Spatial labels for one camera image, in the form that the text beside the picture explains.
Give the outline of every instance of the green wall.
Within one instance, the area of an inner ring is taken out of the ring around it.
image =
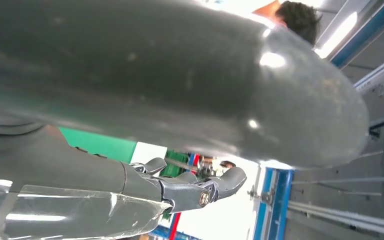
[[[72,147],[80,147],[91,154],[102,154],[125,163],[130,163],[132,160],[136,147],[135,141],[64,127],[59,129]]]

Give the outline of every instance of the metal rod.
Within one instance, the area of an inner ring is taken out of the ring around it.
[[[333,222],[325,221],[323,219],[307,217],[306,215],[293,210],[289,210],[287,212],[287,218],[291,221],[299,223],[300,225],[304,225],[320,233],[332,236],[337,240],[379,240],[379,238],[375,236],[357,232],[349,228],[339,226]]]
[[[345,183],[384,183],[384,176],[380,177],[361,177],[361,178],[343,178],[330,180],[312,180],[312,181],[293,181],[293,185],[298,184],[345,184]]]
[[[371,157],[371,156],[376,156],[376,155],[380,155],[380,154],[383,154],[384,151],[374,151],[374,152],[368,152],[368,153],[364,153],[364,154],[361,154],[360,156],[356,157],[354,160],[356,159],[362,159],[362,158],[367,158],[367,157]]]
[[[343,217],[343,216],[340,216],[337,214],[330,214],[330,213],[326,213],[323,211],[318,211],[318,210],[310,209],[310,208],[306,208],[306,207],[295,206],[295,205],[291,205],[291,204],[289,204],[289,209],[295,210],[295,211],[305,212],[305,213],[315,215],[318,217],[322,217],[325,219],[337,221],[337,222],[348,224],[348,225],[353,225],[353,226],[356,226],[358,228],[362,228],[362,229],[366,229],[366,230],[370,230],[370,231],[384,234],[384,225],[379,225],[377,222],[370,223],[370,222],[358,220],[355,218]],[[333,210],[333,211],[335,211],[337,213],[344,213],[344,214],[349,213],[349,212],[342,212],[342,211],[338,211],[338,210]],[[376,219],[377,221],[380,221],[380,222],[384,221],[383,219],[379,219],[379,218],[374,218],[374,219]]]
[[[361,196],[365,196],[365,197],[367,197],[367,196],[379,197],[379,196],[382,195],[382,193],[380,193],[380,192],[353,191],[353,190],[348,190],[348,189],[344,189],[344,188],[341,188],[341,187],[327,185],[327,184],[324,184],[324,183],[319,183],[317,185],[325,187],[325,188],[328,188],[328,189],[336,190],[340,194],[361,195]]]
[[[369,92],[374,87],[384,83],[384,63],[354,84],[361,94]]]
[[[341,210],[336,210],[336,209],[331,209],[331,208],[326,208],[326,207],[320,207],[320,206],[314,206],[314,205],[309,205],[301,202],[296,202],[296,201],[290,201],[289,202],[290,207],[297,207],[301,209],[308,209],[312,211],[317,211],[321,213],[326,213],[330,215],[335,215],[339,216],[342,218],[348,218],[348,219],[353,219],[353,220],[358,220],[362,222],[367,222],[371,224],[376,224],[380,226],[384,226],[384,219],[382,218],[377,218],[377,217],[372,217],[372,216],[366,216],[354,212],[349,212],[349,211],[341,211]]]
[[[369,131],[373,131],[376,129],[380,129],[384,126],[384,119],[378,119],[370,122],[370,127],[368,128]]]

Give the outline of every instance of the green panel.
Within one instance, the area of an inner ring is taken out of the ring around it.
[[[172,150],[167,150],[167,153],[165,154],[166,158],[177,160],[182,163],[187,163],[189,160],[189,157],[185,153],[179,153]],[[185,170],[183,168],[180,168],[178,166],[175,166],[173,164],[167,164],[167,166],[161,171],[160,176],[170,176],[170,177],[177,177],[181,173],[183,173]]]
[[[91,154],[102,154],[110,159],[130,163],[136,142],[70,128],[59,128],[72,147],[80,147]]]

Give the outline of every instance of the prosthetic hand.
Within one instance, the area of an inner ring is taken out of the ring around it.
[[[126,164],[70,147],[43,128],[0,135],[0,239],[119,239],[152,231],[163,212],[201,209],[246,180],[234,167],[200,181],[154,177],[166,162]]]

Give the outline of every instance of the metal rail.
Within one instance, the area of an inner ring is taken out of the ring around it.
[[[384,63],[378,68],[367,74],[361,80],[354,84],[355,89],[365,94],[372,90],[374,87],[384,83]]]
[[[340,211],[299,202],[289,202],[289,209],[318,216],[324,219],[355,226],[357,228],[384,234],[384,219]]]
[[[380,177],[356,177],[330,180],[311,180],[311,181],[293,181],[293,185],[298,184],[345,184],[345,183],[384,183],[384,176]]]

